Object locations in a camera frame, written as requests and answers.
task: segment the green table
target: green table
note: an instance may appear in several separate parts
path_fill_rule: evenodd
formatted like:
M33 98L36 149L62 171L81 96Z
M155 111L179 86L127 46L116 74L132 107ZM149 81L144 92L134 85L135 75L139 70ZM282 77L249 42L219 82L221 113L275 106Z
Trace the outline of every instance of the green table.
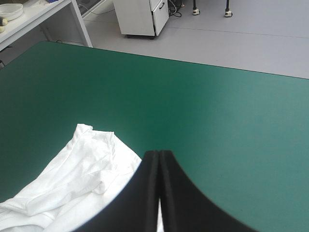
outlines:
M193 182L262 232L309 231L309 81L43 42L0 71L0 201L76 124L139 156L171 149Z

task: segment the white shelf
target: white shelf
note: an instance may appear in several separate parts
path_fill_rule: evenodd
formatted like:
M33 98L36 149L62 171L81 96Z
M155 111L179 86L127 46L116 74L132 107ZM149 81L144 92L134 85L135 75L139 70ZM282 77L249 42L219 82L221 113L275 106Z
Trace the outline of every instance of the white shelf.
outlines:
M27 1L23 14L9 21L5 32L0 34L0 51L70 3L71 0L58 0L53 3L46 0Z

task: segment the drawer handle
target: drawer handle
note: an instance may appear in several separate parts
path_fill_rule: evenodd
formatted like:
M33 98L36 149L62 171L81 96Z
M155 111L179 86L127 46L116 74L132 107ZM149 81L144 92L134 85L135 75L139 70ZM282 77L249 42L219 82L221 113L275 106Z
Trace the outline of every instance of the drawer handle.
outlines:
M165 2L162 4L161 7L159 7L159 10L161 10L163 8L163 6L165 5Z

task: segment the cabinet drawer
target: cabinet drawer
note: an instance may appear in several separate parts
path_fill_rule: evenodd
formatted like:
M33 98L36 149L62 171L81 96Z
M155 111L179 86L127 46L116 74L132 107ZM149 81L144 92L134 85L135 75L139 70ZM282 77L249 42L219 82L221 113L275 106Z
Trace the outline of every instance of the cabinet drawer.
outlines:
M155 34L159 35L169 19L168 0L161 0L154 10Z
M159 2L160 2L160 0L149 0L151 11L155 10L155 8L159 4Z

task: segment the crumpled fabric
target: crumpled fabric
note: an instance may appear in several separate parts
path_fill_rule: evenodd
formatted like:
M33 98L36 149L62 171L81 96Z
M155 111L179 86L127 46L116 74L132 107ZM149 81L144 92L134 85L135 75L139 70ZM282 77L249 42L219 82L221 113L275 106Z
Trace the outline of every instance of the crumpled fabric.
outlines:
M0 231L72 231L118 195L140 162L113 132L78 124L73 138L43 172L0 203ZM163 231L161 212L158 218L158 231Z

